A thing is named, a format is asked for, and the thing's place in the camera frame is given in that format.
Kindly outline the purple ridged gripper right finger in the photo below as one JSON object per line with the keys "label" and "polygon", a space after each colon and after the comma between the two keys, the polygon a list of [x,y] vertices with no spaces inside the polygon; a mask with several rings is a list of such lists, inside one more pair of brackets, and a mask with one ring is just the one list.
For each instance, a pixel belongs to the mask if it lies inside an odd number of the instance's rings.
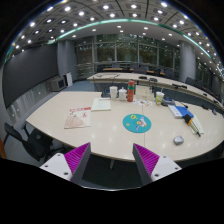
{"label": "purple ridged gripper right finger", "polygon": [[159,156],[136,143],[133,144],[132,153],[144,185],[181,170],[181,167],[169,157]]}

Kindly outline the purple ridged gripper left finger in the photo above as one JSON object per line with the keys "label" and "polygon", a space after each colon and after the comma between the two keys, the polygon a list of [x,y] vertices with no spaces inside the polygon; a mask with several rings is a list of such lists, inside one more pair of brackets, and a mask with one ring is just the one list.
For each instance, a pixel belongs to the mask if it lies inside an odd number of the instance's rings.
{"label": "purple ridged gripper left finger", "polygon": [[78,184],[82,179],[91,154],[91,144],[81,145],[66,154],[56,153],[41,169]]}

